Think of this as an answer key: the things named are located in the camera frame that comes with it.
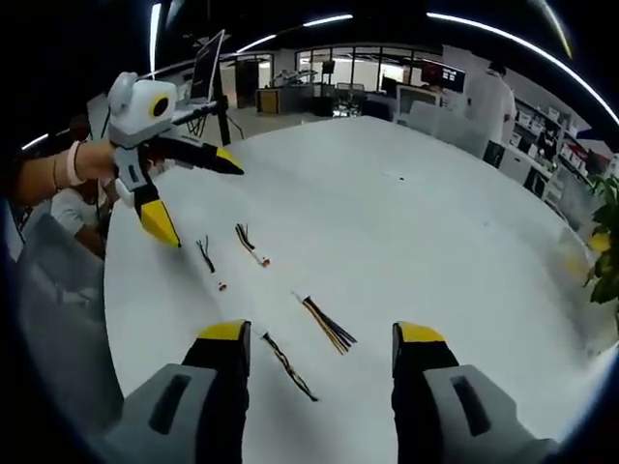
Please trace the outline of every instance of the white table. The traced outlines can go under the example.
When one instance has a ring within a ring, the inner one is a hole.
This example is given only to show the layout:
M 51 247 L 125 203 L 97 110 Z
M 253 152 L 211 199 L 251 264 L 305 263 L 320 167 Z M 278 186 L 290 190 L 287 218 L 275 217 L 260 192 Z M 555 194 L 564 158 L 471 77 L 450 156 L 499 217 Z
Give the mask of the white table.
M 229 150 L 245 176 L 175 167 L 157 180 L 181 249 L 148 236 L 133 210 L 114 210 L 105 312 L 125 395 L 180 363 L 204 327 L 247 317 L 321 398 L 298 391 L 254 335 L 247 459 L 396 462 L 391 325 L 405 320 L 444 334 L 460 363 L 516 400 L 533 433 L 569 429 L 597 374 L 545 266 L 564 224 L 537 197 L 455 147 L 371 118 L 264 133 Z M 237 222 L 271 268 L 240 246 Z M 223 293 L 195 244 L 207 232 Z M 291 290 L 311 294 L 359 343 L 340 356 Z

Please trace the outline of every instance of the computer screen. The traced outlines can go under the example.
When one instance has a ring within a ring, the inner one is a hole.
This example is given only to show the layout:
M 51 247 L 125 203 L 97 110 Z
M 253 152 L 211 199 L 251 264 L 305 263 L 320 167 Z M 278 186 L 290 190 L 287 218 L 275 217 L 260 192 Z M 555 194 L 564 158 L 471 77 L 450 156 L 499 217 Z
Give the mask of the computer screen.
M 462 93 L 465 76 L 466 73 L 458 68 L 452 68 L 437 61 L 423 60 L 422 80 L 429 85 Z
M 220 61 L 220 48 L 223 41 L 223 32 L 219 32 L 206 43 L 195 55 L 193 66 L 192 91 L 190 99 L 213 99 L 213 77 Z
M 336 68 L 336 62 L 331 61 L 323 61 L 322 62 L 322 73 L 323 74 L 333 74 L 333 71 Z
M 391 79 L 383 75 L 383 81 L 380 84 L 380 90 L 384 90 L 388 97 L 396 97 L 396 89 L 398 82 L 395 79 Z

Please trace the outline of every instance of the person's hand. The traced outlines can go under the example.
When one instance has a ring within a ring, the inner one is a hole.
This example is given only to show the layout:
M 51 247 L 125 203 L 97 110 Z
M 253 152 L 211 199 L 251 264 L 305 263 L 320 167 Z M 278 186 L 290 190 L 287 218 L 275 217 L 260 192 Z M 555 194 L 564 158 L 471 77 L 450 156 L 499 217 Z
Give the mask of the person's hand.
M 107 139 L 82 144 L 75 157 L 75 172 L 83 181 L 114 177 L 114 146 Z

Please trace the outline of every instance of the person's arm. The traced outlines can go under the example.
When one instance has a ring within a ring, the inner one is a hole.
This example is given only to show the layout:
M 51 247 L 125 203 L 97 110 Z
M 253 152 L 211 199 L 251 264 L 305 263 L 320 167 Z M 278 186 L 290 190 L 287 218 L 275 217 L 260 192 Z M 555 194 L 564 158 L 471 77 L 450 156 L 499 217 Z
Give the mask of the person's arm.
M 516 117 L 516 101 L 514 99 L 514 92 L 512 89 L 508 88 L 507 95 L 507 111 L 505 116 L 503 117 L 504 122 L 508 122 L 513 120 Z
M 109 200 L 107 202 L 108 206 L 111 208 L 111 205 L 116 203 L 116 201 L 120 198 L 120 196 L 118 196 L 118 192 L 116 191 L 114 179 L 109 180 L 109 182 L 103 186 L 103 191 L 105 192 L 105 196 Z
M 83 225 L 75 233 L 75 239 L 96 256 L 99 256 L 101 259 L 105 258 L 105 239 L 92 225 Z
M 114 148 L 106 141 L 84 143 L 75 155 L 75 172 L 82 180 L 111 177 L 114 173 Z M 34 206 L 70 186 L 67 176 L 69 150 L 43 159 L 24 161 L 16 173 L 10 199 Z

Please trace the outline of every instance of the wire bundle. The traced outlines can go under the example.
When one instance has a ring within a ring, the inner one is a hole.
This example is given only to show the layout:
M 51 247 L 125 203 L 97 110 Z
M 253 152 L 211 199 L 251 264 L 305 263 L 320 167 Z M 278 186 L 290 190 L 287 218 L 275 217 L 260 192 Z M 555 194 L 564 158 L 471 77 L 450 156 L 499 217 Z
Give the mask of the wire bundle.
M 204 133 L 204 127 L 206 126 L 206 115 L 200 116 L 195 121 L 188 121 L 187 128 L 190 131 L 190 134 L 195 137 L 201 137 Z
M 271 260 L 256 253 L 255 246 L 250 242 L 249 229 L 250 227 L 247 224 L 245 225 L 245 228 L 241 224 L 236 224 L 234 226 L 234 230 L 236 230 L 236 235 L 239 237 L 241 245 L 250 252 L 253 259 L 255 259 L 260 266 L 267 268 L 271 265 Z
M 204 236 L 204 243 L 202 243 L 201 240 L 198 240 L 195 243 L 200 248 L 200 252 L 202 253 L 202 257 L 204 258 L 204 261 L 206 262 L 206 265 L 209 267 L 209 271 L 211 271 L 211 274 L 213 276 L 215 276 L 217 274 L 217 272 L 215 270 L 215 265 L 213 264 L 213 261 L 209 257 L 209 236 L 208 235 Z M 218 280 L 217 289 L 220 292 L 222 292 L 226 288 L 227 288 L 227 285 L 225 283 L 221 282 L 220 280 Z
M 299 301 L 299 303 L 311 313 L 320 328 L 329 337 L 331 342 L 342 355 L 345 355 L 348 352 L 353 343 L 357 343 L 354 336 L 345 331 L 336 322 L 334 322 L 333 319 L 322 312 L 310 297 L 302 299 L 296 293 L 292 292 L 292 294 Z
M 299 387 L 299 390 L 305 393 L 309 397 L 309 399 L 311 399 L 311 401 L 318 401 L 318 398 L 314 396 L 313 393 L 310 391 L 308 384 L 305 383 L 301 376 L 297 374 L 297 372 L 294 370 L 292 365 L 290 365 L 290 361 L 279 348 L 278 344 L 271 338 L 268 332 L 265 332 L 264 335 L 262 335 L 262 339 L 266 341 L 267 344 L 271 347 L 271 349 L 275 353 L 275 356 L 278 358 L 278 360 L 280 360 L 281 365 L 283 365 L 284 370 L 290 376 L 296 386 Z

